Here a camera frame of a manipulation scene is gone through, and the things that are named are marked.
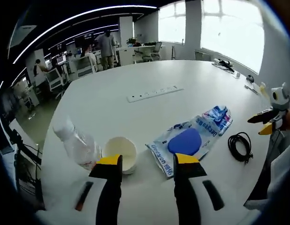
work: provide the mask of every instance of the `power strip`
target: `power strip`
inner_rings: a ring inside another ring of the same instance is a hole
[[[179,90],[183,90],[183,88],[178,88],[177,86],[171,86],[171,87],[167,87],[167,88],[162,88],[159,90],[153,90],[153,91],[149,91],[149,92],[145,92],[142,94],[138,94],[138,95],[131,95],[131,96],[127,96],[127,100],[128,102],[137,102],[146,98],[152,98],[152,97],[156,97],[159,95],[165,95],[171,92],[176,92]]]

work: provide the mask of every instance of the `table surface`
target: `table surface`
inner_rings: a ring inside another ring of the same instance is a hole
[[[123,177],[119,224],[128,224],[126,215],[131,210],[132,223],[144,218],[145,224],[178,224],[173,179],[166,180],[145,144],[170,126],[201,115],[215,105],[226,105],[234,121],[201,164],[212,181],[229,187],[237,203],[243,205],[259,178],[269,143],[269,136],[258,135],[261,124],[247,123],[267,108],[267,103],[244,84],[248,84],[244,76],[235,79],[211,62],[189,60],[128,65],[75,80],[59,102],[45,139],[42,187],[46,208],[50,209],[69,185],[88,174],[68,158],[52,129],[54,121],[69,115],[75,126],[93,135],[102,148],[116,136],[124,136],[136,145],[136,170]],[[184,90],[134,103],[128,103],[126,98],[173,85]],[[228,138],[241,131],[252,142],[253,158],[246,165],[236,161],[227,146]]]

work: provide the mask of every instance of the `white bowl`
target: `white bowl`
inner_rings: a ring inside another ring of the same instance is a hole
[[[114,137],[106,143],[102,156],[122,155],[122,173],[132,174],[136,168],[137,150],[133,142],[125,137]]]

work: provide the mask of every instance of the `gray floor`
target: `gray floor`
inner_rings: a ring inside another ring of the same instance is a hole
[[[58,103],[59,100],[50,100],[38,105],[32,112],[19,112],[16,115],[22,129],[38,144],[40,152],[43,151],[47,130]]]

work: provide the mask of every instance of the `office chair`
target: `office chair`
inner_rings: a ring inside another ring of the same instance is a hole
[[[65,90],[64,90],[64,85],[65,85],[65,81],[63,80],[62,76],[60,75],[60,73],[57,71],[57,69],[53,69],[50,70],[48,73],[45,74],[46,79],[48,81],[49,84],[49,89],[51,92],[53,92],[54,90],[56,90],[58,87],[60,87],[60,91],[57,94],[57,96],[55,97],[55,99],[57,99],[59,96],[63,96]]]
[[[88,56],[74,59],[73,63],[76,67],[77,78],[96,72],[94,68],[96,65],[93,65],[91,59]]]
[[[195,53],[195,60],[197,61],[209,61],[209,62],[212,61],[212,57],[209,54],[206,54],[204,52],[200,52],[197,50],[195,50],[194,53]]]
[[[142,59],[144,62],[149,61],[159,61],[162,60],[162,57],[160,56],[160,48],[162,47],[162,42],[157,42],[155,44],[153,52],[150,53],[150,56],[143,56]]]

